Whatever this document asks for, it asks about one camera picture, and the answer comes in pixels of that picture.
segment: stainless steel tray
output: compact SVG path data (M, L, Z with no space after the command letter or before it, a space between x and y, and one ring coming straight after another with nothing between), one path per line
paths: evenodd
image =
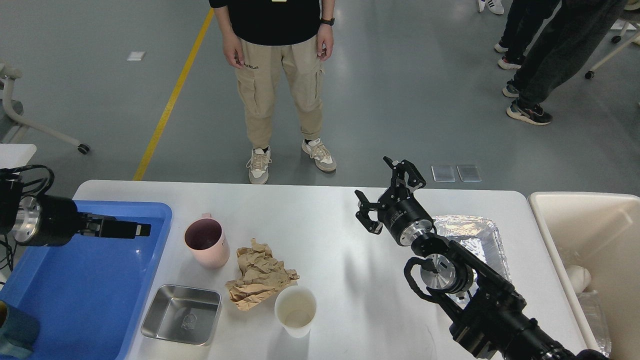
M220 313L217 291L162 285L142 325L148 338L208 345Z
M433 222L439 235L462 244L498 274L511 281L500 232L494 222L487 218L466 215L433 217ZM474 271L474 284L468 293L450 297L461 306L467 304L476 293L476 277Z

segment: black t-shirt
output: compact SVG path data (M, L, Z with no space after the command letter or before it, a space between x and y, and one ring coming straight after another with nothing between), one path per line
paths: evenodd
M209 0L228 6L234 33L258 45L293 45L312 38L320 26L318 0Z

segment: gray floor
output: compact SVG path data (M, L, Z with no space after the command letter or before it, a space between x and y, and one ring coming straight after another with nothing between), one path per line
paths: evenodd
M509 0L504 0L508 9ZM20 68L25 116L79 138L75 147L30 130L31 163L51 167L51 194L88 179L131 180L209 8L206 1L0 0L0 57ZM640 47L545 102L553 124L512 120L496 65L506 15L474 0L338 0L326 62L323 140L338 161L324 174L300 150L285 81L271 142L270 184L386 186L387 155L416 164L433 188L588 191L640 195ZM146 51L141 62L125 61ZM250 155L236 80L215 20L144 180L247 183ZM480 183L435 183L431 165L475 164Z

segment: caster wheel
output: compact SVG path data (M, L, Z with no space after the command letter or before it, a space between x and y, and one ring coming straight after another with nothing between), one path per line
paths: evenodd
M90 150L91 150L91 148L89 147L89 145L86 145L85 143L81 143L80 145L78 145L78 151L82 155L87 155Z

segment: cable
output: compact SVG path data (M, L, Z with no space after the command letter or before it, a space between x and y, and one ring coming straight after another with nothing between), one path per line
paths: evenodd
M0 245L4 246L4 251L6 256L4 257L4 259L0 260L0 263L2 261L6 260L6 264L4 264L2 267L0 267L0 270L8 267L9 271L13 271L13 259L15 257L15 251L18 247L18 243L16 242L15 245L13 246L13 248L11 248L11 245L9 245L9 238L7 237L7 235L3 235L4 236L4 241L0 240Z
M39 184L36 188L31 189L31 190L26 190L22 192L22 195L40 195L40 194L44 194L45 192L47 192L47 190L49 190L51 188L51 186L53 185L53 181L54 181L54 174L53 174L53 170L51 170L50 168L44 166L44 165L26 165L23 167L16 167L16 168L4 168L0 170L0 179L16 179L19 177L19 173L21 172L25 172L28 170L34 170L36 168L43 168L46 171L48 171L49 176L48 177L41 177L40 179L37 179L35 181L31 181L27 184L24 185L24 187L28 187L34 184Z

